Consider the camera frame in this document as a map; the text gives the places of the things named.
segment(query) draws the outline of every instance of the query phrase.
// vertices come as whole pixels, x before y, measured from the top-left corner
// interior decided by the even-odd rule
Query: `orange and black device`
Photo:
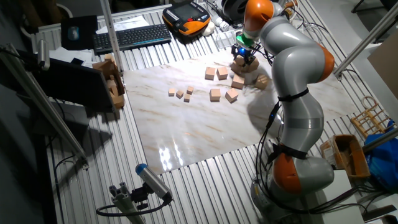
[[[176,32],[191,36],[207,26],[210,15],[198,4],[185,1],[164,9],[163,20]]]

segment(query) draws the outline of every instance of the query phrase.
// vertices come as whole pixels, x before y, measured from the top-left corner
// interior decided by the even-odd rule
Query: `wire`
[[[2,49],[2,48],[0,48],[0,52],[4,52],[4,53],[6,53],[6,54],[12,55],[12,56],[14,56],[14,57],[16,57],[16,58],[21,59],[21,60],[24,61],[25,63],[27,63],[27,64],[33,66],[34,68],[41,69],[40,66],[37,65],[36,63],[32,63],[31,61],[27,60],[26,58],[24,58],[24,57],[22,57],[22,56],[20,56],[20,55],[18,55],[18,54],[12,53],[12,52],[10,52],[10,51],[8,51],[8,50],[4,50],[4,49]]]
[[[257,154],[256,154],[256,177],[258,178],[259,176],[259,171],[261,171],[261,167],[259,168],[258,163],[259,163],[259,158],[260,158],[260,163],[262,161],[262,151],[264,149],[264,142],[266,140],[267,137],[267,133],[269,128],[272,126],[272,122],[274,120],[275,114],[277,112],[277,110],[281,107],[281,105],[279,105],[279,102],[274,106],[274,109],[272,110],[270,116],[269,116],[269,122],[267,123],[267,127],[266,130],[264,131],[263,135],[260,138],[259,141],[259,145],[257,147]],[[284,203],[282,203],[281,201],[279,201],[278,199],[275,198],[275,196],[272,194],[272,192],[269,190],[268,188],[268,174],[269,171],[272,167],[272,161],[268,161],[267,164],[264,166],[264,170],[266,172],[266,181],[264,181],[263,178],[263,174],[260,174],[260,180],[261,180],[261,184],[264,187],[260,186],[261,191],[264,193],[264,195],[271,201],[274,202],[278,207],[283,208],[285,210],[288,210],[292,213],[298,213],[298,214],[321,214],[321,213],[325,213],[325,212],[330,212],[330,211],[334,211],[340,208],[344,208],[344,207],[349,207],[349,206],[360,206],[363,207],[364,210],[367,210],[366,207],[364,207],[361,204],[358,203],[349,203],[349,204],[345,204],[345,205],[339,205],[337,207],[331,208],[332,206],[336,205],[337,203],[342,202],[343,200],[345,200],[346,198],[352,196],[353,194],[355,194],[358,191],[363,191],[363,192],[377,192],[377,189],[370,187],[370,186],[366,186],[366,185],[359,185],[359,186],[355,186],[352,189],[347,190],[346,192],[344,192],[343,194],[341,194],[340,196],[327,201],[321,205],[318,205],[314,208],[308,209],[308,210],[299,210],[293,207],[290,207]]]
[[[297,12],[297,10],[295,10],[294,8],[289,8],[289,9],[295,11],[295,12],[297,13],[297,15],[301,17],[301,20],[302,20],[303,22],[302,22],[302,23],[299,25],[299,27],[297,28],[297,29],[299,29],[300,27],[302,27],[302,26],[304,25],[305,19],[304,19],[303,15],[301,15],[299,12]]]
[[[382,196],[383,194],[384,194],[384,192],[381,192],[381,193],[377,194],[376,196],[374,196],[374,197],[372,198],[372,200],[370,200],[370,202],[366,205],[365,210],[363,211],[362,215],[367,214],[368,208],[369,208],[370,204],[372,204],[372,202],[373,202],[376,198]]]
[[[60,103],[58,102],[57,99],[54,98],[54,100],[55,100],[55,102],[58,104],[59,108],[61,109],[62,118],[63,118],[63,121],[65,121],[65,112],[64,112],[63,108],[61,107],[61,105],[60,105]]]
[[[169,203],[167,203],[167,202],[163,202],[163,204],[160,205],[157,208],[152,208],[152,209],[149,209],[149,210],[146,210],[146,211],[142,211],[142,212],[128,212],[128,213],[101,212],[101,210],[105,210],[105,209],[108,209],[108,208],[116,208],[115,205],[107,205],[107,206],[103,206],[101,208],[97,208],[95,210],[95,212],[97,213],[97,215],[101,215],[101,216],[104,216],[104,217],[127,217],[127,216],[134,216],[134,215],[145,215],[145,214],[148,214],[148,213],[156,212],[156,211],[162,209],[164,206],[166,206],[168,204]]]
[[[55,166],[54,171],[57,170],[57,167],[58,167],[63,161],[65,161],[65,160],[67,160],[67,159],[70,159],[70,158],[72,158],[73,156],[75,156],[75,155],[72,155],[72,156],[69,156],[69,157],[66,157],[66,158],[62,159],[62,160]]]

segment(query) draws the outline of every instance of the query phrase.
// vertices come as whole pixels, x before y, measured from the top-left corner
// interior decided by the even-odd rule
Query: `slotted aluminum table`
[[[302,0],[301,3],[300,13],[306,21],[326,27],[308,0]],[[117,22],[143,15],[149,24],[160,24],[163,23],[161,16],[166,7],[122,12],[114,14],[113,18]],[[103,16],[99,16],[98,24],[100,28],[105,26]],[[211,36],[197,37],[186,44],[173,39],[169,44],[126,50],[121,57],[124,69],[142,69],[219,52],[221,50],[215,45],[218,32],[220,30],[216,29]],[[346,54],[326,32],[322,37],[323,45],[334,55],[336,65],[339,65]],[[41,27],[37,34],[32,35],[34,52],[40,39],[49,43],[50,50],[60,47],[60,24]],[[100,62],[104,57],[95,56],[93,60]],[[358,111],[364,110],[361,104],[363,96],[374,97],[367,84],[355,73],[344,72],[341,84]],[[110,185],[118,186],[120,182],[126,182],[130,190],[142,186],[142,180],[135,174],[135,167],[146,163],[146,158],[127,94],[124,97],[126,105],[120,110],[119,119],[114,119],[112,115],[97,114],[90,121],[90,131],[83,143],[90,168],[84,170],[74,166],[76,160],[69,159],[70,162],[61,164],[57,169],[59,196],[55,174],[50,169],[58,223],[129,223],[127,218],[100,217],[95,213],[96,208],[112,204],[108,190]],[[363,143],[364,138],[349,121],[353,116],[356,115],[348,114],[327,122],[320,140],[309,154],[320,156],[320,145],[334,134],[351,133]],[[146,222],[257,223],[261,214],[251,201],[249,189],[254,177],[255,153],[255,147],[248,146],[160,175],[172,190],[175,201],[172,206],[144,215]],[[56,139],[47,149],[47,154],[50,167],[54,168],[55,164],[70,156],[71,151]],[[150,195],[150,208],[160,203],[155,195]]]

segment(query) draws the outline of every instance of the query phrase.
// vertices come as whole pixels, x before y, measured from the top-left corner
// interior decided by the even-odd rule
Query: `keyboard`
[[[116,31],[116,37],[118,38],[120,50],[164,44],[172,40],[165,24]],[[108,33],[93,35],[93,42],[95,55],[112,52]]]

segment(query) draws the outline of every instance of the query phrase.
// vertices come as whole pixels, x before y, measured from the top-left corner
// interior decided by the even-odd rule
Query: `white marble mat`
[[[260,67],[249,77],[263,73],[271,77],[271,67],[256,54]],[[272,81],[265,90],[252,86],[237,90],[238,100],[230,104],[224,97],[231,88],[233,72],[229,50],[199,58],[124,72],[124,82],[148,165],[161,174],[235,149],[257,143],[277,95]],[[228,67],[227,80],[205,80],[206,67]],[[169,97],[169,88],[194,91],[189,103]],[[221,89],[220,102],[210,102],[209,91]],[[321,83],[308,86],[319,101],[325,121],[356,112],[337,79],[330,75]],[[277,136],[276,120],[269,137]]]

